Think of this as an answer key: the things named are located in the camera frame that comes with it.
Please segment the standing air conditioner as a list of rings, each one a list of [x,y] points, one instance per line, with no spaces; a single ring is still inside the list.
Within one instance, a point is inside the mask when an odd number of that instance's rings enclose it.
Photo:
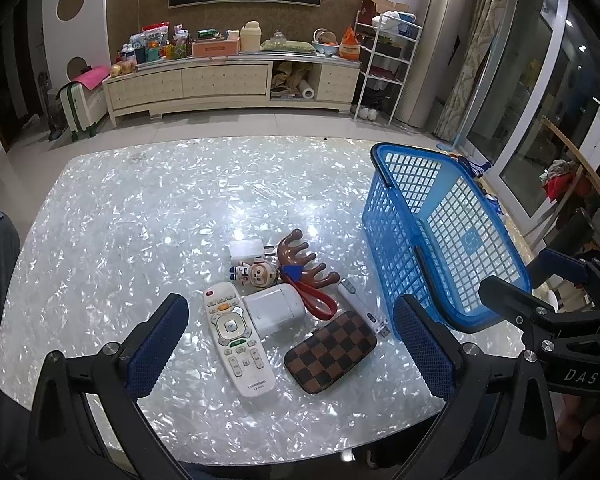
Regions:
[[[469,10],[468,0],[419,0],[419,40],[396,102],[394,119],[414,128],[426,124],[452,58],[463,15]]]

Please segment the white usb stick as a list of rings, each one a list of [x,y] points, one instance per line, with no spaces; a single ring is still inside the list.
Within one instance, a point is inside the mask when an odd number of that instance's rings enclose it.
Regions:
[[[390,335],[389,322],[381,312],[372,309],[361,296],[360,289],[348,278],[342,278],[337,286],[340,296],[349,306],[370,326],[370,329],[380,338]]]

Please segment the blue plastic basket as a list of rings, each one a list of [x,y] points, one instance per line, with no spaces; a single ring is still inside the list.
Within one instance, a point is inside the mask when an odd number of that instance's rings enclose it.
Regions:
[[[479,286],[489,276],[528,292],[526,266],[504,223],[454,157],[378,143],[362,225],[385,302],[413,295],[437,322],[471,334],[500,322]]]

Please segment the white earbuds case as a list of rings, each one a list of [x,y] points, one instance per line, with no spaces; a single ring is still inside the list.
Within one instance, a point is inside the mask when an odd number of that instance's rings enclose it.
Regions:
[[[286,283],[245,296],[244,303],[260,337],[275,334],[306,315],[301,296]]]

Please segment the green white suitcase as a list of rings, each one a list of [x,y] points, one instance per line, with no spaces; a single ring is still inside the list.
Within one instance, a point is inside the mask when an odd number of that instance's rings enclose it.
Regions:
[[[57,97],[65,114],[71,141],[76,142],[84,134],[92,138],[102,118],[108,113],[102,84],[90,90],[85,84],[71,81],[58,91]]]

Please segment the white metal shelf rack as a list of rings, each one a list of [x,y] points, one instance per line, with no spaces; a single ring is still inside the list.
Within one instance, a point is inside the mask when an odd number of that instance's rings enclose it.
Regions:
[[[410,12],[389,10],[364,16],[358,10],[353,30],[360,45],[353,117],[372,120],[382,116],[390,125],[412,71],[422,25]]]

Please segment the orange snack bag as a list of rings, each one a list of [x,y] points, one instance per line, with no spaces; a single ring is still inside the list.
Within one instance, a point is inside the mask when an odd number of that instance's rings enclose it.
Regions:
[[[357,61],[360,57],[360,44],[356,39],[356,33],[351,26],[349,26],[338,46],[338,55],[340,58],[344,58],[349,61]]]

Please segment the brown checkered pouch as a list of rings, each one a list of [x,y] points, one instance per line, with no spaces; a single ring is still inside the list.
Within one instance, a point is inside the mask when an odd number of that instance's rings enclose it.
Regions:
[[[377,337],[355,312],[337,315],[284,356],[284,365],[301,389],[317,394],[353,370],[377,344]]]

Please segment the white wall charger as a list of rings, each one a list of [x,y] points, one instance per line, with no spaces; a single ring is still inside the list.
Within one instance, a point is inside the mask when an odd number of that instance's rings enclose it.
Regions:
[[[230,248],[231,262],[250,262],[276,256],[276,246],[265,245],[260,238],[231,240],[228,248]]]

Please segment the cream thermos jug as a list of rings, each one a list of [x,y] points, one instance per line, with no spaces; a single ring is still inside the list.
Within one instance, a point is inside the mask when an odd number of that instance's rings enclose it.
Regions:
[[[258,21],[247,22],[239,32],[240,50],[242,52],[259,52],[262,30]]]

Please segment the astronaut doll keychain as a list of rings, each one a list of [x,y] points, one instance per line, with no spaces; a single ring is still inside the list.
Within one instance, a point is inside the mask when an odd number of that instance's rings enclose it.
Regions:
[[[230,262],[230,280],[242,287],[266,289],[277,281],[278,264],[272,256],[233,259]]]

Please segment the cream tv cabinet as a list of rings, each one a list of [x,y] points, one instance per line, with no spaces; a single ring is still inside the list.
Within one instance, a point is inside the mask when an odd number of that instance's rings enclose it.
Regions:
[[[109,117],[151,118],[198,110],[300,108],[347,114],[358,62],[280,52],[184,58],[141,65],[104,80]]]

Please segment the brown antler toy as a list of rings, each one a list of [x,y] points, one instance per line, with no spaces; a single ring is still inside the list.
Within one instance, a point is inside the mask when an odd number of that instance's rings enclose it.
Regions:
[[[309,244],[303,240],[300,229],[293,229],[277,245],[280,270],[291,268],[293,281],[315,289],[336,285],[340,275],[335,271],[326,272],[326,264],[318,263],[316,258],[316,253],[309,251]]]

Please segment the white remote control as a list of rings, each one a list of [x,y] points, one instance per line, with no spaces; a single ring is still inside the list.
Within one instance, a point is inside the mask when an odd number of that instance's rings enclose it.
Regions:
[[[215,348],[238,393],[254,399],[273,391],[272,366],[236,287],[230,282],[214,284],[202,299]]]

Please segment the pink tissue box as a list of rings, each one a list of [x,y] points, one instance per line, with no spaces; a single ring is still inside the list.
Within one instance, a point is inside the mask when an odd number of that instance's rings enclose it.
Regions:
[[[215,39],[193,42],[194,58],[226,58],[238,55],[239,50],[239,40]]]

